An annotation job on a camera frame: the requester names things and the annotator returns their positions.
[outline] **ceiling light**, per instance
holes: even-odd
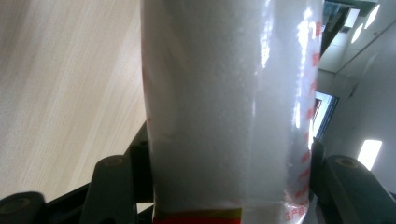
[[[353,34],[351,41],[352,44],[358,39],[359,35],[361,34],[362,28],[363,28],[363,23],[358,27],[358,29],[356,29],[355,34]]]
[[[376,156],[382,146],[381,141],[365,140],[358,161],[361,162],[368,170],[373,168]]]
[[[364,29],[367,29],[371,23],[373,23],[376,13],[378,12],[379,5],[377,5],[372,12],[370,12],[369,18],[367,19],[366,25],[364,26]]]
[[[346,17],[346,22],[344,24],[345,27],[352,28],[353,25],[355,24],[356,19],[358,18],[360,10],[356,8],[352,8],[349,10],[347,17]]]

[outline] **translucent plastic film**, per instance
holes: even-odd
[[[156,223],[300,223],[319,0],[144,0]]]

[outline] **black plastic part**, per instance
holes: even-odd
[[[132,173],[135,183],[134,198],[137,203],[152,203],[154,190],[151,177],[149,160],[149,143],[141,142],[140,145],[130,146],[125,153],[132,161]]]
[[[318,196],[318,201],[327,207],[335,207],[332,195],[327,188],[326,178],[323,170],[325,163],[325,146],[317,138],[312,144],[311,176],[309,179],[310,189]]]
[[[317,203],[316,211],[318,224],[342,224],[343,220],[340,217],[337,209],[332,206],[327,206],[320,201]]]
[[[131,167],[128,156],[111,156],[96,163],[79,223],[136,223]]]
[[[78,223],[89,184],[75,189],[54,201],[47,203],[47,217],[49,224]]]
[[[44,197],[38,192],[17,193],[0,201],[0,224],[43,223]]]
[[[152,224],[152,214],[154,212],[154,206],[147,208],[137,215],[138,224]]]
[[[330,156],[324,171],[343,223],[396,223],[395,200],[360,162]]]

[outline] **white wall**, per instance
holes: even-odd
[[[383,142],[372,172],[396,192],[396,23],[318,90],[340,97],[324,136],[329,154],[357,158],[365,139]],[[320,83],[331,80],[332,84]]]

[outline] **wooden floor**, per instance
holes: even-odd
[[[145,120],[138,0],[0,0],[0,199],[50,201]]]

